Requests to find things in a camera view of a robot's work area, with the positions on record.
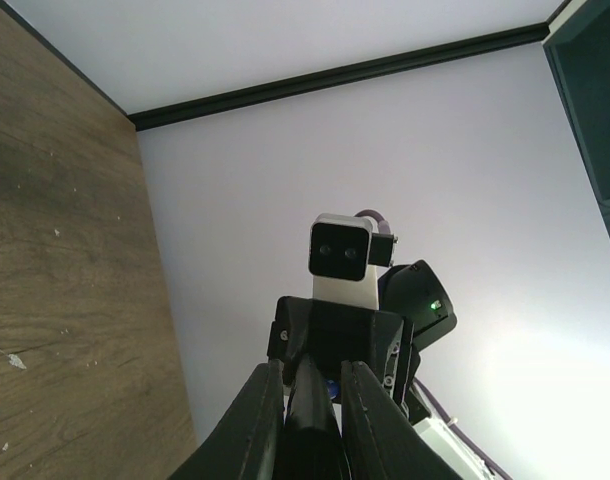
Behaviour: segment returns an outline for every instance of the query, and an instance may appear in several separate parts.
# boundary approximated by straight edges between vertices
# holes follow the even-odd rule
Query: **cable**
[[[387,220],[385,220],[385,217],[383,217],[376,210],[369,210],[369,209],[361,210],[354,216],[373,218],[374,220],[376,220],[376,223],[378,224],[378,233],[386,233],[388,235],[391,235],[391,233],[392,233],[392,230],[389,228],[389,222]]]
[[[503,470],[494,460],[492,460],[485,452],[483,452],[480,448],[478,448],[478,446],[472,441],[470,440],[470,438],[465,435],[465,432],[463,432],[460,428],[458,428],[456,426],[456,422],[452,421],[452,417],[449,416],[449,414],[447,413],[447,411],[445,411],[445,409],[443,408],[443,406],[439,403],[439,401],[436,399],[436,397],[432,394],[432,392],[429,391],[429,389],[423,385],[423,382],[421,382],[419,379],[414,378],[414,383],[418,386],[418,388],[420,388],[423,393],[425,394],[425,396],[427,397],[427,399],[430,401],[430,403],[432,404],[432,406],[436,409],[436,411],[438,412],[438,415],[441,417],[441,419],[448,425],[448,428],[454,432],[454,434],[465,444],[467,445],[476,455],[478,455],[479,457],[481,457],[481,459],[483,460],[483,462],[485,462],[485,465],[487,465],[487,467],[491,470],[493,470],[494,472],[498,473],[504,480],[512,480],[512,477],[510,477],[510,475]]]

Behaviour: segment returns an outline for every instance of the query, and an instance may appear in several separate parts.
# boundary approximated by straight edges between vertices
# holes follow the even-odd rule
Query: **white debris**
[[[16,368],[20,368],[21,370],[27,370],[27,367],[25,366],[23,361],[18,357],[18,355],[14,355],[13,353],[11,353],[7,357],[9,358],[10,365],[12,365]]]

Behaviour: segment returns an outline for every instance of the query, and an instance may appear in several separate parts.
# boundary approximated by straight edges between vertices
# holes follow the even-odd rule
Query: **black edge strip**
[[[155,108],[129,115],[128,118],[136,126],[136,131],[142,131],[324,88],[539,42],[548,34],[548,25],[538,23]]]
[[[109,98],[109,96],[103,92],[94,82],[92,82],[87,75],[81,72],[76,65],[70,62],[65,55],[58,51],[58,49],[49,43],[45,37],[43,37],[38,31],[32,27],[23,17],[21,17],[16,10],[14,10],[11,6],[7,4],[5,0],[0,0],[0,9],[3,10],[7,15],[9,15],[12,20],[18,23],[27,33],[29,33],[32,37],[39,41],[41,45],[43,45],[47,50],[49,50],[53,55],[56,56],[61,62],[69,67],[76,75],[78,75],[85,83],[87,83],[90,87],[92,87],[101,97],[107,100],[114,108],[116,108],[123,115],[127,116],[125,110],[118,106],[118,104]]]
[[[558,17],[558,16],[561,14],[561,12],[562,12],[563,10],[565,10],[565,7],[566,7],[567,5],[569,5],[571,2],[572,2],[572,0],[563,0],[563,3],[561,3],[561,4],[558,6],[558,8],[557,8],[556,10],[554,10],[554,13],[552,13],[552,14],[549,16],[549,18],[546,20],[546,23],[547,23],[548,25],[549,25],[550,23],[552,23],[552,22],[554,21],[554,19],[555,19],[556,17]]]

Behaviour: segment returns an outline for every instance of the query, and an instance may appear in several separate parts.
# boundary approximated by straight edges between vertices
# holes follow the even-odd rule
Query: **brown wooden surface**
[[[1,10],[0,349],[0,478],[195,448],[134,127]]]

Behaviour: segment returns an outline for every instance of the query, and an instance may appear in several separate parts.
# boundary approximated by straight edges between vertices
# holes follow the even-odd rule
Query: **wooden floor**
[[[194,448],[134,127],[0,10],[0,479]]]

